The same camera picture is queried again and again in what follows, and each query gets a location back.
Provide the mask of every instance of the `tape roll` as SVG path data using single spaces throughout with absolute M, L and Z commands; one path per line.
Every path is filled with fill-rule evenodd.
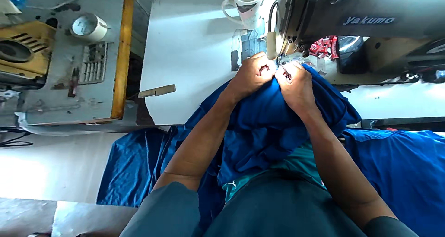
M 74 20 L 71 34 L 89 42 L 98 42 L 107 33 L 107 23 L 92 13 L 84 13 Z

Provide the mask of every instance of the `wooden edge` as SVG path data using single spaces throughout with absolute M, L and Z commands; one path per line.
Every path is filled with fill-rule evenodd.
M 138 98 L 145 98 L 145 97 L 149 97 L 149 96 L 158 96 L 158 95 L 165 95 L 168 93 L 173 93 L 176 91 L 176 85 L 171 84 L 171 85 L 167 85 L 167 86 L 161 86 L 161 87 L 157 87 L 157 88 L 152 88 L 152 89 L 148 89 L 148 90 L 144 90 L 141 91 L 137 97 Z
M 131 30 L 133 27 L 134 0 L 124 0 L 119 34 L 116 77 L 114 78 L 111 119 L 121 120 L 124 116 L 125 91 L 127 88 L 128 64 L 130 61 Z

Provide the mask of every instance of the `yellow panel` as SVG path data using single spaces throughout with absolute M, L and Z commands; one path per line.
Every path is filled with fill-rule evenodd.
M 13 39 L 25 44 L 34 52 L 26 63 L 10 63 L 0 60 L 0 70 L 22 74 L 28 78 L 46 75 L 53 51 L 56 29 L 39 21 L 0 29 L 0 38 Z

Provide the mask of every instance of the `white mug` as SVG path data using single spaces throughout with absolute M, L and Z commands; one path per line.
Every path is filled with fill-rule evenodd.
M 261 24 L 259 7 L 262 3 L 263 0 L 225 0 L 222 2 L 221 8 L 229 20 L 242 24 L 245 29 L 253 30 Z M 226 12 L 227 6 L 235 7 L 238 10 L 239 18 L 228 15 Z

